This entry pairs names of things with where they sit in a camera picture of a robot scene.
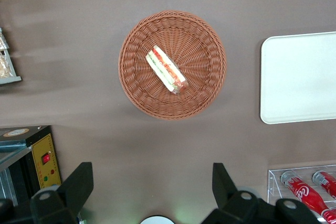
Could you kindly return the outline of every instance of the metal machine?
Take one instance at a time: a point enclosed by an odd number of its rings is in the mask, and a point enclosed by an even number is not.
[[[50,126],[0,129],[0,198],[17,206],[61,184],[52,139]]]

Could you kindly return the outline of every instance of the red switch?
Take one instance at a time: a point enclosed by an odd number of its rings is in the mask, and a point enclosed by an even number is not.
[[[49,155],[49,153],[44,154],[42,156],[42,164],[46,164],[49,161],[50,161],[50,155]]]

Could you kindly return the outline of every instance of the white plastic tray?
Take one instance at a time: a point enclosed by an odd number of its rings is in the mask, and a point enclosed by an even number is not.
[[[260,117],[267,124],[336,119],[336,32],[265,40]]]

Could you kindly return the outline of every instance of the wicker basket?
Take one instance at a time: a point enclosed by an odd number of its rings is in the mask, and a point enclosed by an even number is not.
[[[171,93],[146,61],[158,45],[178,65],[190,87]],[[226,56],[215,31],[186,12],[163,11],[141,20],[126,37],[119,57],[119,78],[132,103],[160,119],[194,116],[216,98],[225,80]]]

